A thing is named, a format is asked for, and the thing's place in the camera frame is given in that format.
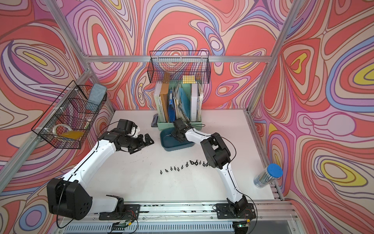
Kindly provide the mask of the teal plastic storage tray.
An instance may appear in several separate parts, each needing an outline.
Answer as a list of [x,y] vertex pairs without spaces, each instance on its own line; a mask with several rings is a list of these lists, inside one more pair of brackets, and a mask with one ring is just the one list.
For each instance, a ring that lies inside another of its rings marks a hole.
[[179,142],[172,135],[173,128],[164,129],[160,132],[161,146],[165,151],[171,152],[176,150],[181,150],[189,147],[193,147],[195,143],[190,141]]

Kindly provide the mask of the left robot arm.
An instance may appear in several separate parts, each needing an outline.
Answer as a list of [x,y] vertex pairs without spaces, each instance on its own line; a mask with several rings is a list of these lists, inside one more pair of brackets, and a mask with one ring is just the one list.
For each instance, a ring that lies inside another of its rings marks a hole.
[[115,152],[127,149],[134,154],[153,145],[149,134],[128,136],[105,132],[97,145],[69,172],[47,184],[48,208],[51,214],[82,220],[91,214],[109,214],[121,217],[126,212],[124,199],[118,196],[92,197],[86,188],[104,162]]

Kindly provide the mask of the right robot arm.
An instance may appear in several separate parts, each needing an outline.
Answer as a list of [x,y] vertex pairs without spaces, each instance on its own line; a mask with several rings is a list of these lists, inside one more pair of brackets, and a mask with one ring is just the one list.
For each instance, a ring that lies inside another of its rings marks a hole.
[[242,193],[233,175],[231,167],[231,152],[224,142],[224,138],[218,134],[207,134],[196,130],[191,125],[174,126],[171,135],[178,141],[189,141],[200,144],[207,163],[215,168],[228,193],[228,210],[234,217],[242,215],[247,208],[248,201]]

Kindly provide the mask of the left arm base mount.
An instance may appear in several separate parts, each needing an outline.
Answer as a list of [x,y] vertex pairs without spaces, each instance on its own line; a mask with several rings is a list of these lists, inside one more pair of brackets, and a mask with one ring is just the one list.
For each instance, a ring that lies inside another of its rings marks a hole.
[[115,198],[117,204],[112,212],[103,212],[99,215],[99,220],[135,220],[140,213],[140,204],[125,204],[124,199],[119,196],[107,195],[109,198]]

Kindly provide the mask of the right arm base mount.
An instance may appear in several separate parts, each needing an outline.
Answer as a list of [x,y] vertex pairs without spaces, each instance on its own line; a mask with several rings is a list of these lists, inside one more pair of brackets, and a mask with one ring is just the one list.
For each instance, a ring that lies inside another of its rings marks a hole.
[[214,205],[218,219],[249,219],[253,220],[257,217],[256,210],[252,203],[245,206],[235,207],[228,203],[217,203]]

